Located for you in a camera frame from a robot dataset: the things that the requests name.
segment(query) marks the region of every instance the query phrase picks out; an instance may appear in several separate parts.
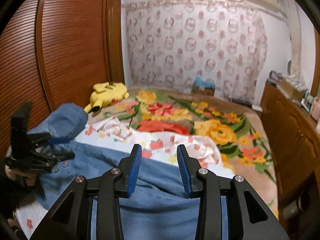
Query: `yellow flower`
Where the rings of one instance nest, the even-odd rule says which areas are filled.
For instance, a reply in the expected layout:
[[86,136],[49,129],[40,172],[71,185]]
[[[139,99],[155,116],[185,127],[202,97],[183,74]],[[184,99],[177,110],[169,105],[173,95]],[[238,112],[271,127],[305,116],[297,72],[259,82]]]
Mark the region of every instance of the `yellow flower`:
[[253,163],[250,162],[247,157],[239,158],[239,161],[240,161],[243,165],[253,165]]
[[161,115],[161,120],[166,121],[169,119],[169,117],[170,117],[170,115],[168,115],[168,114]]
[[262,137],[261,133],[259,133],[259,132],[255,132],[253,135],[255,137],[257,137],[257,138],[261,138]]
[[238,142],[241,143],[244,146],[247,146],[250,143],[250,140],[246,136],[242,136],[238,139]]
[[142,116],[142,120],[150,120],[151,119],[151,115],[150,114],[144,114]]
[[189,114],[188,109],[182,108],[176,110],[173,115],[170,116],[170,119],[173,121],[181,121],[184,119],[192,120],[192,115]]
[[254,162],[263,164],[266,162],[266,159],[263,156],[261,156],[261,157],[255,159]]
[[151,117],[151,120],[153,121],[161,121],[162,116],[160,114],[156,114],[153,117]]
[[203,107],[208,107],[208,103],[206,103],[206,102],[201,102],[200,105]]
[[209,136],[216,144],[225,145],[236,140],[234,131],[217,119],[195,122],[196,135]]
[[198,113],[198,114],[202,114],[203,110],[202,109],[196,109],[195,112]]
[[155,93],[152,93],[149,91],[140,91],[139,94],[137,95],[137,99],[142,103],[150,105],[156,101],[157,96]]
[[271,211],[273,212],[275,217],[279,220],[279,210],[277,208],[273,208]]
[[140,112],[142,114],[150,114],[150,112],[148,111],[148,105],[141,104],[140,105]]
[[213,111],[211,114],[214,116],[221,116],[221,113],[219,111]]
[[230,114],[230,117],[231,117],[231,118],[237,118],[238,116],[237,116],[235,113],[231,113],[231,114]]
[[177,164],[177,156],[176,155],[170,155],[168,158],[168,162],[171,164]]
[[225,169],[230,169],[233,171],[233,173],[236,173],[234,166],[229,163],[229,158],[226,154],[221,153],[221,159],[222,159],[223,167]]

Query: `patterned curtain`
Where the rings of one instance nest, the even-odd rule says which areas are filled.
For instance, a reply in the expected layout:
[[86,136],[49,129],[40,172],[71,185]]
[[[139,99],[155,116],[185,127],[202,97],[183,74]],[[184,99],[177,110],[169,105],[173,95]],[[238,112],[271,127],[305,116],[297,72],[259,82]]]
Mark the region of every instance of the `patterned curtain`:
[[267,35],[254,9],[233,1],[153,0],[125,5],[133,83],[190,89],[197,74],[215,95],[254,100]]
[[292,65],[290,74],[300,77],[301,72],[301,24],[295,0],[282,0],[287,14],[287,25],[290,30],[290,40],[292,46]]

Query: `metal screw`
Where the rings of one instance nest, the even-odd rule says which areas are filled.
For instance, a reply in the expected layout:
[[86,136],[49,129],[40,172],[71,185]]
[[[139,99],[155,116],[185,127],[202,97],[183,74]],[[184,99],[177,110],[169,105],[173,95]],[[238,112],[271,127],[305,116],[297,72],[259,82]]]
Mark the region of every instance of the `metal screw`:
[[242,181],[244,181],[244,178],[241,175],[237,175],[236,176],[236,181],[242,182]]
[[81,183],[82,181],[84,181],[84,176],[78,176],[75,178],[76,183]]
[[120,173],[120,169],[118,169],[118,168],[113,168],[113,169],[111,170],[111,173],[112,173],[112,174],[118,174],[118,173]]
[[199,173],[204,175],[204,174],[208,173],[208,170],[205,168],[201,168],[201,169],[199,169]]

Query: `floral blanket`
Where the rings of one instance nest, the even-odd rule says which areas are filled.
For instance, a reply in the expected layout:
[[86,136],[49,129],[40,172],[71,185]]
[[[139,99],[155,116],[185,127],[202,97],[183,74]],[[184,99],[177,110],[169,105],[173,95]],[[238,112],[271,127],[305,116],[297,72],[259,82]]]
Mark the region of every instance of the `floral blanket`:
[[223,166],[244,176],[278,216],[268,139],[251,109],[210,96],[171,90],[133,88],[128,92],[128,99],[90,113],[89,123],[116,116],[140,132],[208,136],[217,144]]

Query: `cardboard box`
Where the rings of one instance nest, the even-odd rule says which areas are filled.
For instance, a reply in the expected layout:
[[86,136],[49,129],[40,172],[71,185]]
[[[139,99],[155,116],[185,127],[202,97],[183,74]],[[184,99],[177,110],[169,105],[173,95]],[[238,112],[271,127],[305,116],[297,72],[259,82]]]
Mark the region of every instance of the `cardboard box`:
[[280,82],[281,88],[288,94],[291,99],[297,100],[301,102],[304,96],[303,91],[296,90],[292,85],[290,85],[286,80],[281,80]]
[[207,96],[214,96],[215,89],[212,88],[204,88],[204,87],[198,87],[193,85],[192,86],[192,92],[196,94],[202,94]]

